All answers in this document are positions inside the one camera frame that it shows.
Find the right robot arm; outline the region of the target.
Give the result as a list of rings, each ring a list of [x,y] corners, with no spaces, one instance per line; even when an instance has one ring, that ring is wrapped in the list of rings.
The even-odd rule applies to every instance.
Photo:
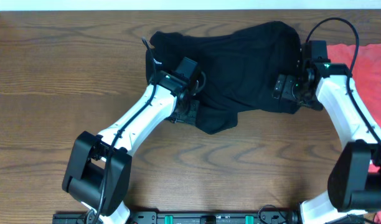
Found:
[[[278,75],[273,97],[326,110],[341,142],[327,189],[299,206],[300,223],[335,223],[381,210],[381,127],[360,98],[345,64],[308,63]]]

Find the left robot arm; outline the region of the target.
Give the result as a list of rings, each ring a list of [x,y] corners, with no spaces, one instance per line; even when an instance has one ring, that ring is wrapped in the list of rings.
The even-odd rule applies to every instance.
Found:
[[[194,121],[198,104],[192,97],[206,81],[204,72],[161,70],[121,118],[96,135],[84,131],[76,138],[62,188],[88,208],[85,223],[128,221],[130,211],[123,200],[135,152],[165,119],[185,115]]]

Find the black t-shirt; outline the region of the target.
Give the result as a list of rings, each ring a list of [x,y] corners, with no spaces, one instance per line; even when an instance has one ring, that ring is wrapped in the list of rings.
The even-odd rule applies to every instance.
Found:
[[[267,22],[230,35],[193,37],[178,32],[156,32],[150,39],[152,69],[174,70],[187,57],[204,75],[203,89],[193,96],[197,112],[171,115],[168,120],[197,127],[207,134],[233,128],[238,114],[263,110],[294,114],[299,105],[273,98],[279,75],[298,72],[301,41],[294,28],[281,21]]]

